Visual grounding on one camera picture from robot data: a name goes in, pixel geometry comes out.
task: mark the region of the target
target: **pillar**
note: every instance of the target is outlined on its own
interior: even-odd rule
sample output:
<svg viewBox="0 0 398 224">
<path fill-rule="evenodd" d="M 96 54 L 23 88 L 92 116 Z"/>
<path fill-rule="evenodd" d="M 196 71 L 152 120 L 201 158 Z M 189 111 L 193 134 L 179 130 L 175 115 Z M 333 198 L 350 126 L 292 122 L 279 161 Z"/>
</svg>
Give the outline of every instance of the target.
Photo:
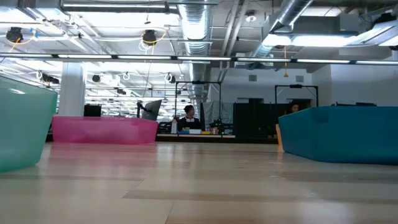
<svg viewBox="0 0 398 224">
<path fill-rule="evenodd" d="M 62 68 L 59 116 L 83 116 L 86 72 L 83 63 L 64 62 Z"/>
</svg>

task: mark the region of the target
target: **silver duct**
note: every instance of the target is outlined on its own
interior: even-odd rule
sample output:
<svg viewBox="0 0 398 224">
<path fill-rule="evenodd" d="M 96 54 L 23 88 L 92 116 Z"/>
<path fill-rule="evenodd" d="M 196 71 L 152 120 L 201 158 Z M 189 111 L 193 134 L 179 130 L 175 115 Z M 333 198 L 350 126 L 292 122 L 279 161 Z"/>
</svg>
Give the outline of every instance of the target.
<svg viewBox="0 0 398 224">
<path fill-rule="evenodd" d="M 268 33 L 280 29 L 281 27 L 293 26 L 294 22 L 312 2 L 313 0 L 285 0 L 273 24 L 269 26 Z M 273 47 L 274 46 L 260 44 L 251 54 L 251 57 L 266 57 Z"/>
<path fill-rule="evenodd" d="M 185 43 L 188 55 L 208 55 L 209 46 L 203 42 L 195 43 L 195 40 L 206 40 L 210 29 L 210 7 L 207 5 L 182 4 L 178 5 L 182 17 L 181 26 L 184 39 L 193 40 Z M 208 65 L 191 63 L 191 81 L 210 81 L 210 76 L 205 75 Z M 202 88 L 193 86 L 195 98 L 202 98 Z"/>
</svg>

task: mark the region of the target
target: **person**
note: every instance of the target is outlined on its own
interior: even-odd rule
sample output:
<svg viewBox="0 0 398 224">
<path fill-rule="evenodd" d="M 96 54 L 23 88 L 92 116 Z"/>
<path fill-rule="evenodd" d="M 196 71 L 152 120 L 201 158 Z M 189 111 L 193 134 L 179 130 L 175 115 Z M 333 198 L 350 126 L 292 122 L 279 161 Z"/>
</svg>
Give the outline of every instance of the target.
<svg viewBox="0 0 398 224">
<path fill-rule="evenodd" d="M 181 118 L 178 122 L 178 131 L 181 131 L 183 128 L 190 129 L 200 129 L 200 121 L 198 118 L 194 118 L 195 109 L 192 105 L 188 105 L 184 108 L 184 111 L 187 115 Z"/>
<path fill-rule="evenodd" d="M 289 103 L 289 107 L 286 110 L 286 114 L 291 114 L 294 112 L 298 112 L 300 110 L 300 105 L 297 102 Z"/>
</svg>

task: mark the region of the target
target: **blue container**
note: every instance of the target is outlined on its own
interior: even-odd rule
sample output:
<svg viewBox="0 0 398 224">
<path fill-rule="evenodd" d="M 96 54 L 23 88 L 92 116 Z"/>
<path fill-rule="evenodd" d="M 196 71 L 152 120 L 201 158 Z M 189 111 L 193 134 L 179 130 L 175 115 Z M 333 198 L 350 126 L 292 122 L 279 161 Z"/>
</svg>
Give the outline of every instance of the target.
<svg viewBox="0 0 398 224">
<path fill-rule="evenodd" d="M 0 172 L 40 160 L 57 93 L 0 77 Z"/>
<path fill-rule="evenodd" d="M 322 162 L 398 164 L 398 107 L 325 106 L 279 118 L 285 152 Z"/>
</svg>

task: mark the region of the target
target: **vent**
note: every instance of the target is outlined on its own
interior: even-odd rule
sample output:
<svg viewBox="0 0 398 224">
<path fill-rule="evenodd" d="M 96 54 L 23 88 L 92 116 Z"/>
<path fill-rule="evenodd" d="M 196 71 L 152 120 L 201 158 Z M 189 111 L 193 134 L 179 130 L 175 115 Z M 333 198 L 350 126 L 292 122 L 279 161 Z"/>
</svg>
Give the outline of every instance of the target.
<svg viewBox="0 0 398 224">
<path fill-rule="evenodd" d="M 303 83 L 304 82 L 304 76 L 303 75 L 296 75 L 296 82 Z"/>
<path fill-rule="evenodd" d="M 249 82 L 256 82 L 257 81 L 257 75 L 249 75 Z"/>
</svg>

